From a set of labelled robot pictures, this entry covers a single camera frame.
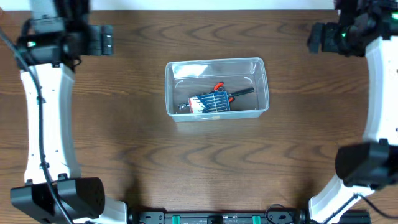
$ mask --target wooden table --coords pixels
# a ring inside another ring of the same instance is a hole
[[[29,14],[8,12],[12,39]],[[265,210],[302,207],[335,173],[335,155],[361,141],[368,110],[364,58],[311,55],[316,21],[333,11],[109,11],[116,54],[83,57],[73,89],[73,137],[84,177],[134,207]],[[19,71],[0,44],[0,223],[33,223],[9,201],[24,184],[27,109]],[[259,119],[174,123],[165,111],[171,61],[260,57],[270,108]],[[398,213],[398,188],[370,199]],[[369,208],[365,203],[356,208]],[[371,210],[374,223],[391,223]]]

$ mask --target black screwdriver handle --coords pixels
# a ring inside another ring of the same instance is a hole
[[[247,89],[244,89],[244,90],[239,90],[239,91],[236,91],[234,93],[231,93],[228,96],[232,96],[232,97],[241,96],[241,95],[245,95],[245,94],[252,93],[252,92],[254,92],[254,88],[250,87],[250,88],[247,88]]]

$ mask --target white background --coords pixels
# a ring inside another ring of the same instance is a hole
[[[29,0],[0,0],[3,10],[29,10]],[[333,9],[333,0],[91,0],[92,10]]]

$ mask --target object inside bin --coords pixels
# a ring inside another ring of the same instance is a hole
[[[218,113],[231,111],[229,104],[235,100],[235,96],[241,96],[254,92],[254,88],[250,87],[239,90],[232,94],[227,94],[224,90],[224,82],[219,82],[214,89],[205,95],[197,95],[188,99],[188,103],[178,105],[180,110],[190,108],[191,113]]]

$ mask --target clear plastic container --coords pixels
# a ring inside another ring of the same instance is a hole
[[[191,114],[189,108],[178,108],[190,97],[209,93],[219,82],[224,82],[228,93],[250,87],[255,91],[235,97],[228,112]],[[264,62],[261,58],[170,62],[166,65],[165,99],[167,114],[176,122],[257,118],[269,107]]]

